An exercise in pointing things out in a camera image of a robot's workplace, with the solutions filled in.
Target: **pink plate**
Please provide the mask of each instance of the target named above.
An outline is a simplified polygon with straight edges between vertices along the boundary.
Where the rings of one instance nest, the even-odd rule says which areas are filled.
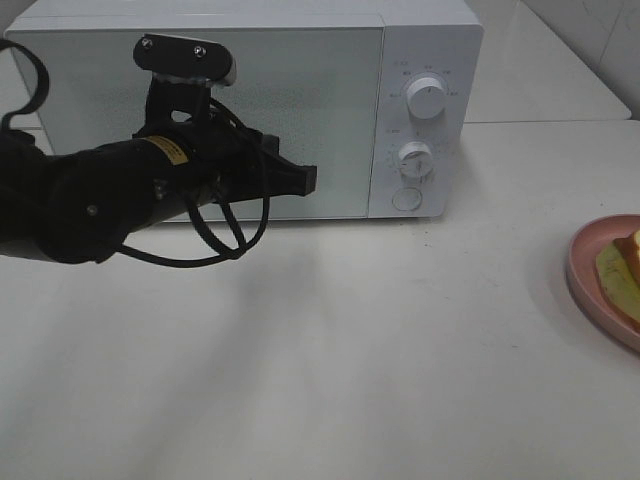
[[[596,255],[607,243],[636,230],[640,230],[640,215],[604,217],[582,227],[569,246],[567,281],[576,303],[594,322],[640,352],[640,327],[604,297],[595,265]]]

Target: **white microwave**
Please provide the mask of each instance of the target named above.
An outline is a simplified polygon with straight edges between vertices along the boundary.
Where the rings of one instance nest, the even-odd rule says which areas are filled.
[[[443,212],[482,32],[462,0],[38,0],[6,36],[49,69],[39,115],[56,154],[143,125],[143,33],[221,43],[237,80],[212,95],[279,136],[285,158],[318,167],[313,194],[272,203],[272,218],[307,219]],[[235,211],[253,219],[260,205]],[[203,215],[219,218],[212,205]]]

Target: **white tile wall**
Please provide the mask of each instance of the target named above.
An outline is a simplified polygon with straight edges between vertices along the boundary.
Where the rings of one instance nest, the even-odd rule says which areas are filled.
[[[625,0],[525,0],[592,69],[597,68]]]
[[[640,0],[627,0],[597,70],[640,118]]]
[[[467,122],[630,116],[620,100],[524,3],[467,3],[485,28]]]
[[[640,0],[525,0],[640,118]]]
[[[4,32],[13,19],[35,0],[0,0],[0,32]]]
[[[22,82],[11,52],[0,52],[0,114],[21,108],[29,101],[29,94]],[[11,121],[13,128],[40,128],[37,115],[18,115]]]

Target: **bread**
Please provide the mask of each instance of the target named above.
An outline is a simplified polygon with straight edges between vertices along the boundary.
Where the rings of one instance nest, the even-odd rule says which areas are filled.
[[[616,238],[613,244],[624,258],[636,284],[640,285],[640,230],[628,237]]]
[[[596,256],[600,286],[609,302],[640,328],[640,231],[607,244]]]

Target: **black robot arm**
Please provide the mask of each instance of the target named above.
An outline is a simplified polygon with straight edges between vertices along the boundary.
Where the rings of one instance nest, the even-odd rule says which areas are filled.
[[[145,125],[130,140],[72,155],[46,156],[33,137],[10,128],[14,115],[44,102],[49,78],[36,67],[38,87],[22,109],[4,116],[0,130],[0,254],[63,263],[102,262],[120,252],[171,267],[199,267],[237,259],[264,233],[270,198],[313,192],[316,167],[279,155],[279,139],[248,128],[217,100],[214,84],[231,85],[235,62],[217,43],[145,35],[134,48],[139,67],[153,73]],[[175,111],[186,113],[175,121]],[[262,199],[257,231],[245,238],[233,202]],[[198,207],[220,206],[237,246],[208,228]],[[217,252],[197,260],[155,256],[123,245],[129,233],[187,212],[196,232]]]

